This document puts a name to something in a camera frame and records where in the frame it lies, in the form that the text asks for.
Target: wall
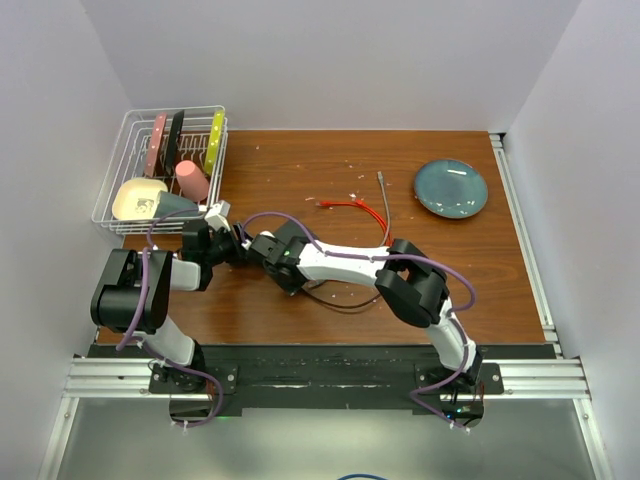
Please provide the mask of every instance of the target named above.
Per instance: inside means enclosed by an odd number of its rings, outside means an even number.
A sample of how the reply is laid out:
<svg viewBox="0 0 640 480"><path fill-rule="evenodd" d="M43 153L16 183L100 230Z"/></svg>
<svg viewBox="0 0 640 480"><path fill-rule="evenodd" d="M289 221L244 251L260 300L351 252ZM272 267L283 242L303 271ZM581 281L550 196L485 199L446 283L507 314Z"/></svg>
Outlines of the wall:
<svg viewBox="0 0 640 480"><path fill-rule="evenodd" d="M76 0L0 6L0 478L35 478L115 238L90 221L130 108Z"/></svg>
<svg viewBox="0 0 640 480"><path fill-rule="evenodd" d="M506 131L579 0L81 0L136 107L234 128Z"/></svg>
<svg viewBox="0 0 640 480"><path fill-rule="evenodd" d="M583 0L506 137L560 340L638 478L640 4Z"/></svg>

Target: dish rack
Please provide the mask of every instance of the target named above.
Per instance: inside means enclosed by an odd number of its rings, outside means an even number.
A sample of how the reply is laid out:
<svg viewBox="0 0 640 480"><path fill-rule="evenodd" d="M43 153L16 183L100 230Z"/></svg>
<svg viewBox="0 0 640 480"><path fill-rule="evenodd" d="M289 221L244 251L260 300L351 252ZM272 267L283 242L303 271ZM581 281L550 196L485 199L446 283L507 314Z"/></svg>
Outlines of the dish rack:
<svg viewBox="0 0 640 480"><path fill-rule="evenodd" d="M147 232L151 226L151 222L153 222L152 218L148 220L118 220L111 213L111 207L118 190L124 182L135 177L143 176L151 131L156 116L162 112L167 113L165 134L162 137L158 158L158 161L163 161L168 132L171 128L171 119L173 115L180 110L184 110L185 116L178 147L179 158L176 160L176 163L183 160L191 160L202 168L207 153L213 115L219 111L224 112L224 107L218 105L193 108L156 108L131 110L127 112L122 121L118 139L116 140L111 161L109 162L109 168L102 182L102 187L100 188L100 193L98 194L98 199L91 215L91 220L94 223L122 235L144 234ZM227 137L227 117L225 116L222 133L220 135L218 157L211 178L209 179L209 195L205 200L199 202L200 216L172 217L156 225L153 229L154 232L180 233L182 231L182 225L186 221L193 220L194 218L203 218L205 212L211 205L218 201L224 157L227 149ZM175 178L175 173L173 175L160 175L152 178L163 181L167 185L169 192L182 195L182 190Z"/></svg>

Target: pink cup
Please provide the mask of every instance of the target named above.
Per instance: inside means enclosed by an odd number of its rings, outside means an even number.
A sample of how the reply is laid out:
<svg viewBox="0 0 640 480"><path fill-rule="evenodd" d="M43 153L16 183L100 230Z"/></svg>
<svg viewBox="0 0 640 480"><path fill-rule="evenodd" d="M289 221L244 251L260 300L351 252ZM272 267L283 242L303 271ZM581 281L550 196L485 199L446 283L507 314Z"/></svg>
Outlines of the pink cup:
<svg viewBox="0 0 640 480"><path fill-rule="evenodd" d="M182 194L189 200L198 203L209 195L209 182L192 161L184 160L176 166L176 178Z"/></svg>

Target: blue plate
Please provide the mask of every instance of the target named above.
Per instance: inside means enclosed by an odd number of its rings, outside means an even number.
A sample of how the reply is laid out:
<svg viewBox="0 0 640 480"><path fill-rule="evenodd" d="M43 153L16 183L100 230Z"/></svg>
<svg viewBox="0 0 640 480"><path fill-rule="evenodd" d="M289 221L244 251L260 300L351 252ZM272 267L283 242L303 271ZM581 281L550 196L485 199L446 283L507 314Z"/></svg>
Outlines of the blue plate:
<svg viewBox="0 0 640 480"><path fill-rule="evenodd" d="M487 183L476 170L458 160L444 158L424 165L413 183L418 200L446 218L467 218L487 203Z"/></svg>

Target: brown wood tabletop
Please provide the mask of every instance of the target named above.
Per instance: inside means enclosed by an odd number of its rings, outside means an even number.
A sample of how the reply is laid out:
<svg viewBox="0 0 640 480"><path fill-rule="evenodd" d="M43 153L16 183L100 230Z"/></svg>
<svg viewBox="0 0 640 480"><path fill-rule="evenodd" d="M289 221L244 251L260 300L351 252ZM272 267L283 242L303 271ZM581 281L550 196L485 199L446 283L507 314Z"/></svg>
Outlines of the brown wood tabletop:
<svg viewBox="0 0 640 480"><path fill-rule="evenodd" d="M415 198L413 179L426 162L455 158L485 178L489 199L476 216L449 220L428 212ZM500 174L486 132L410 131L234 131L229 142L220 198L231 203L230 220L244 221L265 210L298 217L327 243L377 246L380 226L352 207L331 210L318 200L349 201L355 194L384 215L376 172L384 174L394 238L405 238L426 255L466 276L477 303L459 318L478 343L544 342L531 286L509 213ZM259 219L252 233L275 229L282 219ZM179 235L157 235L175 250ZM144 235L125 247L141 249ZM454 304L468 292L447 282ZM354 304L372 290L328 282L315 290L322 298ZM172 292L169 314L184 333L208 343L428 343L421 329L396 319L378 300L358 314L342 314L303 294L287 296L256 267L214 269L205 292ZM99 343L116 343L109 331Z"/></svg>

